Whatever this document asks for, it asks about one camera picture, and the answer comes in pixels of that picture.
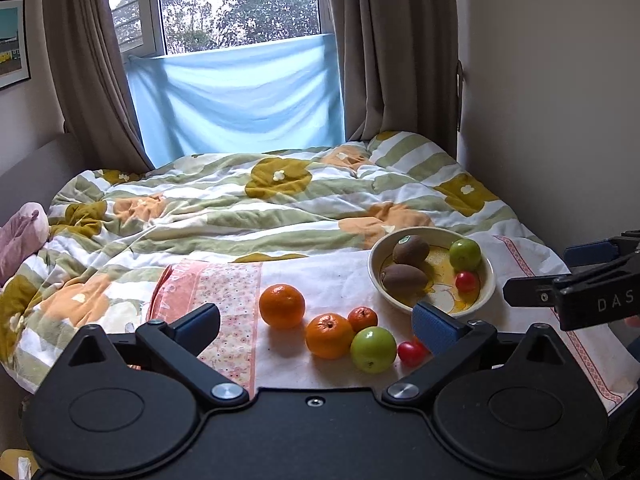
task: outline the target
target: pink patterned fabric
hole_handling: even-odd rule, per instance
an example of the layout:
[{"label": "pink patterned fabric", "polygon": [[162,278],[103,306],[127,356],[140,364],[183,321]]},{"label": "pink patterned fabric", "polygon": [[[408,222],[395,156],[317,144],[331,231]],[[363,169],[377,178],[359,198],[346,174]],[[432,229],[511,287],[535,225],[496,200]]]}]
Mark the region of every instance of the pink patterned fabric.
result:
[{"label": "pink patterned fabric", "polygon": [[200,354],[200,360],[244,386],[251,395],[261,265],[184,260],[169,266],[158,281],[147,313],[147,319],[171,323],[204,303],[215,303],[222,314],[220,334],[215,345]]},{"label": "pink patterned fabric", "polygon": [[40,204],[29,202],[0,228],[0,286],[47,240],[49,223]]}]

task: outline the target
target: metal screw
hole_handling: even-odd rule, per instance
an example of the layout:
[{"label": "metal screw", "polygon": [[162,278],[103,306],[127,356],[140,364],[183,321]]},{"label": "metal screw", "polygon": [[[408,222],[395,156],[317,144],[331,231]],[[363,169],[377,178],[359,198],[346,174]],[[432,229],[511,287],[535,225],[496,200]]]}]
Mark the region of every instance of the metal screw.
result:
[{"label": "metal screw", "polygon": [[394,399],[412,399],[420,393],[420,388],[411,383],[396,383],[386,389]]},{"label": "metal screw", "polygon": [[223,400],[237,399],[243,392],[244,388],[235,383],[220,383],[211,389],[211,395]]},{"label": "metal screw", "polygon": [[306,400],[306,405],[311,406],[312,408],[319,408],[324,404],[324,399],[322,397],[309,397]]}]

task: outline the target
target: blue gripper pad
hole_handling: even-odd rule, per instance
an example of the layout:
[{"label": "blue gripper pad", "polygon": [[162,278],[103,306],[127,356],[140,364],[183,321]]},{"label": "blue gripper pad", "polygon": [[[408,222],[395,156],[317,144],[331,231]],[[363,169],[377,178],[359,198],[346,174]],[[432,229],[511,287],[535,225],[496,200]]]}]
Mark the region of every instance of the blue gripper pad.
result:
[{"label": "blue gripper pad", "polygon": [[568,247],[564,250],[562,259],[567,264],[567,267],[580,267],[605,264],[612,262],[619,256],[618,247],[611,242],[603,240],[592,244]]},{"label": "blue gripper pad", "polygon": [[426,301],[414,306],[411,324],[415,336],[431,353],[438,355],[451,348],[471,329]]},{"label": "blue gripper pad", "polygon": [[220,311],[211,303],[192,310],[170,325],[174,341],[192,355],[199,355],[220,331]]}]

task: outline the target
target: cherry tomato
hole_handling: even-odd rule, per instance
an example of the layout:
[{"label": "cherry tomato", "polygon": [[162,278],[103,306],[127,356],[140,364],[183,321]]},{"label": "cherry tomato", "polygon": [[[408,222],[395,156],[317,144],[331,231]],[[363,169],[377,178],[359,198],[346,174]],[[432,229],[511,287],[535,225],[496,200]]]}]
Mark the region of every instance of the cherry tomato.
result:
[{"label": "cherry tomato", "polygon": [[478,275],[470,270],[463,270],[456,274],[456,288],[460,292],[473,292],[480,288]]},{"label": "cherry tomato", "polygon": [[429,350],[427,348],[427,345],[425,345],[422,341],[420,341],[418,339],[417,335],[414,335],[414,337],[411,339],[411,342],[414,343],[414,344],[417,344],[418,346],[421,346],[422,348],[424,348],[424,351],[427,352],[427,354],[431,353],[431,350]]},{"label": "cherry tomato", "polygon": [[398,345],[398,357],[402,364],[414,368],[422,364],[424,358],[427,357],[427,349],[413,341],[404,341]]}]

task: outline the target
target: picture frame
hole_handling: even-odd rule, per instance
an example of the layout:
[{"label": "picture frame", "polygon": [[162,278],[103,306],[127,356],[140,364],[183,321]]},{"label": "picture frame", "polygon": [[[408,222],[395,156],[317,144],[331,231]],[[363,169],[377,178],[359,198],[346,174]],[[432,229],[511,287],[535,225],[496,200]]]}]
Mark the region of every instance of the picture frame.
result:
[{"label": "picture frame", "polygon": [[0,91],[31,79],[24,0],[0,0]]}]

